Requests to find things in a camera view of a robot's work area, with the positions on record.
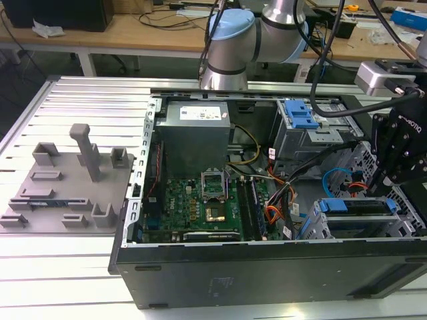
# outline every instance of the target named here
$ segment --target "white wire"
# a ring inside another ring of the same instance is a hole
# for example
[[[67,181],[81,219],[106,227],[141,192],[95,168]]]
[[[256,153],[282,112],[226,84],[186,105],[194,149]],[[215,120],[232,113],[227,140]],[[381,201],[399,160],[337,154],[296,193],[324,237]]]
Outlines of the white wire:
[[[231,170],[233,170],[234,172],[236,172],[238,175],[242,175],[242,173],[240,173],[239,171],[229,167]],[[271,179],[271,180],[275,180],[273,177],[268,177],[267,175],[251,175],[250,173],[245,173],[244,174],[247,177],[257,177],[257,178],[262,178],[262,179]]]
[[[34,56],[35,56],[35,51],[33,51],[33,53],[31,54],[31,58],[33,58]],[[28,58],[27,65],[25,66],[24,70],[22,71],[22,81],[24,83],[25,83],[25,72],[27,71],[30,62],[31,62],[31,59]]]

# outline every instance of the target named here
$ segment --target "gray plastic mount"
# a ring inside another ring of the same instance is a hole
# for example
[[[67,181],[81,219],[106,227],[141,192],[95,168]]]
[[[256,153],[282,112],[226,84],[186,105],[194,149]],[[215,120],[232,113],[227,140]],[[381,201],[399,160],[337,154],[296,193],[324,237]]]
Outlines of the gray plastic mount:
[[[0,216],[0,233],[114,233],[129,183],[134,156],[126,148],[99,153],[86,124],[70,136],[81,153],[60,153],[39,143],[35,164],[9,208]]]

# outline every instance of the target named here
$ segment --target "chip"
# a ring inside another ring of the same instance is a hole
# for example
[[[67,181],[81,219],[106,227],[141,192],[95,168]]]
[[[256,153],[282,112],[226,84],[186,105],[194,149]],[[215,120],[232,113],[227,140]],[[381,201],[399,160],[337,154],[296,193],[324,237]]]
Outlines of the chip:
[[[224,222],[226,210],[223,203],[208,203],[205,206],[206,222]]]

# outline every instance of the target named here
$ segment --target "blue drive bracket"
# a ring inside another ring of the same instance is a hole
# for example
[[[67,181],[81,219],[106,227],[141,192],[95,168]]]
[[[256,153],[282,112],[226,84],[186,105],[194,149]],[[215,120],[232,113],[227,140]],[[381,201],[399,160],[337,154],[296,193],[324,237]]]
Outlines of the blue drive bracket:
[[[319,201],[320,209],[323,212],[348,211],[344,200],[339,198],[325,198]]]
[[[285,100],[284,105],[294,129],[317,129],[319,127],[302,100]]]

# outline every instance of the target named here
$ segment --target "computer case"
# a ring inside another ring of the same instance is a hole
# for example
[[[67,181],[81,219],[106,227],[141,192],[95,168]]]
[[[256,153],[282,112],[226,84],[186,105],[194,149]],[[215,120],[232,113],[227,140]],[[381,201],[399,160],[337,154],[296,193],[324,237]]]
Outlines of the computer case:
[[[14,27],[32,27],[33,19],[48,26],[104,31],[114,15],[112,0],[3,0]]]

